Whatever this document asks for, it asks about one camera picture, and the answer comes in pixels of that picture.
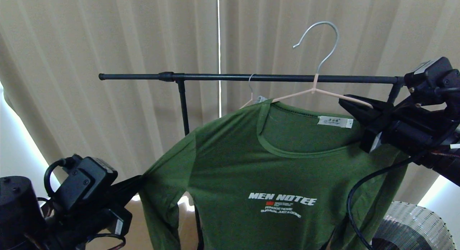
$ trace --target white wall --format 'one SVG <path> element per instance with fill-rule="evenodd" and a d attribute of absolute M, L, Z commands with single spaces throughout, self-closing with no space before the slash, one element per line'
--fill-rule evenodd
<path fill-rule="evenodd" d="M 456 244 L 460 243 L 460 187 L 439 176 L 419 206 L 434 211 L 447 224 Z"/>
<path fill-rule="evenodd" d="M 25 176 L 32 181 L 37 197 L 48 198 L 43 186 L 47 167 L 23 122 L 6 103 L 0 84 L 0 177 Z M 54 174 L 51 176 L 51 186 L 54 190 L 59 187 Z"/>

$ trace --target curtain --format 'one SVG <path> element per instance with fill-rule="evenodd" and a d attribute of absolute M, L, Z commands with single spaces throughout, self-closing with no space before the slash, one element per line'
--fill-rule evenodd
<path fill-rule="evenodd" d="M 217 0 L 0 0 L 0 78 L 47 162 L 99 157 L 119 181 L 184 137 L 179 92 L 98 74 L 217 73 L 217 44 Z M 186 95 L 191 130 L 219 116 L 217 81 Z"/>
<path fill-rule="evenodd" d="M 440 56 L 460 66 L 459 0 L 220 0 L 222 73 L 321 74 L 403 76 L 419 63 Z M 309 83 L 251 82 L 254 96 L 275 98 L 307 90 Z M 386 100 L 391 85 L 318 84 L 338 94 L 355 94 Z M 408 96 L 401 90 L 396 103 Z M 223 82 L 223 113 L 237 110 L 250 99 L 248 82 Z M 338 99 L 308 94 L 284 103 L 314 111 L 346 114 Z M 437 174 L 416 165 L 409 167 L 396 200 L 417 204 Z"/>

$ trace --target clothing rack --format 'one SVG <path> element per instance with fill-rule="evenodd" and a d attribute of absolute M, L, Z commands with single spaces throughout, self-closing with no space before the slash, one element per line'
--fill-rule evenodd
<path fill-rule="evenodd" d="M 187 99 L 185 97 L 185 81 L 248 81 L 250 74 L 187 74 L 163 72 L 158 74 L 99 74 L 100 80 L 160 80 L 176 82 L 179 88 L 184 133 L 189 134 L 189 117 L 187 112 Z M 314 75 L 264 75 L 254 74 L 251 81 L 263 82 L 313 82 Z M 396 97 L 404 85 L 404 78 L 398 76 L 345 76 L 345 75 L 320 75 L 320 83 L 362 83 L 362 84 L 391 84 L 393 85 L 388 95 L 387 102 L 394 104 Z M 201 229 L 198 209 L 195 208 L 197 221 L 198 248 L 204 249 L 203 233 Z"/>

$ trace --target clothes hanger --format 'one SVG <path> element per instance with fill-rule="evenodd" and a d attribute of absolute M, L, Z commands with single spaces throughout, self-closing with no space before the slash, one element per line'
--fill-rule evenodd
<path fill-rule="evenodd" d="M 327 25 L 331 26 L 334 29 L 334 31 L 335 31 L 335 44 L 334 44 L 334 47 L 332 48 L 331 52 L 329 52 L 329 54 L 321 61 L 321 63 L 319 63 L 317 72 L 315 74 L 315 78 L 313 79 L 313 87 L 308 89 L 308 90 L 305 90 L 305 91 L 301 91 L 301 92 L 298 92 L 298 93 L 294 93 L 294 94 L 291 94 L 291 95 L 286 95 L 286 96 L 283 96 L 283 97 L 280 97 L 280 98 L 273 99 L 272 103 L 276 103 L 277 101 L 288 99 L 288 98 L 298 96 L 298 95 L 301 95 L 301 94 L 306 94 L 306 93 L 314 94 L 315 92 L 318 92 L 318 93 L 322 93 L 322 94 L 325 94 L 325 95 L 338 97 L 340 99 L 344 99 L 344 100 L 347 100 L 347 101 L 353 101 L 355 103 L 363 104 L 363 105 L 366 105 L 366 106 L 368 106 L 370 108 L 373 108 L 371 104 L 369 104 L 369 103 L 367 103 L 365 101 L 361 101 L 361 100 L 358 100 L 358 99 L 355 99 L 355 98 L 351 98 L 351 97 L 348 97 L 348 96 L 344 96 L 344 95 L 341 95 L 341 94 L 336 94 L 336 93 L 332 93 L 332 92 L 328 92 L 328 91 L 324 91 L 324 90 L 316 88 L 317 83 L 318 83 L 319 70 L 321 69 L 322 64 L 332 55 L 332 53 L 335 51 L 335 48 L 337 47 L 337 44 L 339 43 L 339 30 L 337 29 L 337 27 L 332 22 L 317 22 L 317 23 L 313 24 L 312 26 L 310 26 L 304 32 L 304 35 L 302 35 L 302 37 L 300 38 L 299 43 L 297 43 L 296 45 L 294 45 L 292 47 L 293 49 L 297 48 L 301 44 L 302 40 L 304 40 L 304 37 L 305 37 L 305 35 L 307 35 L 309 30 L 311 30 L 313 27 L 315 27 L 317 25 L 321 25 L 321 24 L 327 24 Z"/>
<path fill-rule="evenodd" d="M 249 85 L 249 89 L 251 89 L 251 100 L 249 100 L 247 103 L 245 103 L 243 106 L 241 106 L 240 109 L 243 109 L 246 105 L 248 105 L 250 102 L 254 101 L 254 91 L 253 91 L 253 88 L 251 87 L 251 77 L 255 75 L 255 74 L 252 74 L 250 77 L 249 77 L 249 80 L 248 80 L 248 85 Z"/>

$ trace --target horizontal bar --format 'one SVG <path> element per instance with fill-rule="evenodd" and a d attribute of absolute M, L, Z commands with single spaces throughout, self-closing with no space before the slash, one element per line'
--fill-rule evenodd
<path fill-rule="evenodd" d="M 158 74 L 99 74 L 100 80 L 161 80 L 161 81 L 248 81 L 250 74 L 185 74 L 163 72 Z M 312 82 L 314 75 L 264 75 L 255 74 L 251 81 L 273 82 Z M 371 84 L 404 84 L 404 78 L 397 76 L 347 76 L 320 75 L 318 82 L 325 83 L 371 83 Z"/>

